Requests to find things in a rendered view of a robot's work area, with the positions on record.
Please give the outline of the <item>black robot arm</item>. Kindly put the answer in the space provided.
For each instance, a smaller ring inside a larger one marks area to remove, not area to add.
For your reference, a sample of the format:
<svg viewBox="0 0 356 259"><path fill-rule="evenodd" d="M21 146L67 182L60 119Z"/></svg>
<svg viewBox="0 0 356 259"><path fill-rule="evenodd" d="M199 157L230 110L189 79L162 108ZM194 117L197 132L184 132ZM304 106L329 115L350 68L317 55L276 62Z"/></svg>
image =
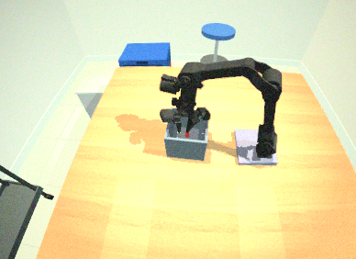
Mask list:
<svg viewBox="0 0 356 259"><path fill-rule="evenodd" d="M187 62L177 77L163 74L159 89L174 95L181 89L182 99L195 100L197 88L203 89L205 80L237 76L246 77L261 92L264 114L263 124L259 124L256 153L259 158L272 159L278 141L273 121L276 104L283 91L283 75L279 70L265 62L257 62L251 57L225 62Z"/></svg>

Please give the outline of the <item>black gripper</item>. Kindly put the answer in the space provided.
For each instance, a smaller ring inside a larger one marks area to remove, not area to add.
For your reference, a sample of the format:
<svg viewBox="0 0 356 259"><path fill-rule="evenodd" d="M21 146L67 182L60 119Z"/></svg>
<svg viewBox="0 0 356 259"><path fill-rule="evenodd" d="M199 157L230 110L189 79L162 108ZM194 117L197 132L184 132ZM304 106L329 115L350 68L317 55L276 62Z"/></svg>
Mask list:
<svg viewBox="0 0 356 259"><path fill-rule="evenodd" d="M180 96L179 100L178 112L172 112L170 108L163 108L160 111L161 121L163 123L173 122L176 124L179 134L182 126L181 117L188 117L186 133L188 133L197 122L200 122L199 116L202 116L202 120L211 119L211 113L206 107L198 107L194 110L196 106L195 100L185 100Z"/></svg>

